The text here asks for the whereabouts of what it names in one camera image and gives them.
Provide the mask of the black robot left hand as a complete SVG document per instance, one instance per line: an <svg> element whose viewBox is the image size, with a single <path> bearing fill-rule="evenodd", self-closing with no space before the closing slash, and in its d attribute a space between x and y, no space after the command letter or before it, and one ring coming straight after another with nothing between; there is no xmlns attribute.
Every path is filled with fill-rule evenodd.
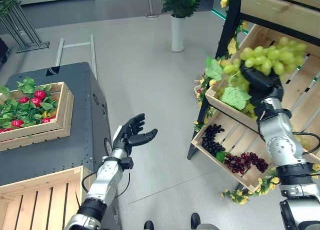
<svg viewBox="0 0 320 230"><path fill-rule="evenodd" d="M150 132L142 133L143 125L145 124L145 114L141 113L131 118L125 125L123 125L113 141L113 150L121 149L130 156L132 148L141 146L152 141L157 133L157 129Z"/></svg>

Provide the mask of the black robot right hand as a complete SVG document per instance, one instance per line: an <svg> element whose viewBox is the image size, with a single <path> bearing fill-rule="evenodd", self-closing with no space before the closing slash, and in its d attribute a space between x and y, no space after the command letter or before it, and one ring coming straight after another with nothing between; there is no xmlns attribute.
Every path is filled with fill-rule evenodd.
<svg viewBox="0 0 320 230"><path fill-rule="evenodd" d="M274 70L267 76L258 71L256 68L248 68L242 65L240 68L242 76L249 82L250 103L258 106L263 100L268 98L276 98L280 102L284 96L284 88L282 86L279 75Z"/></svg>

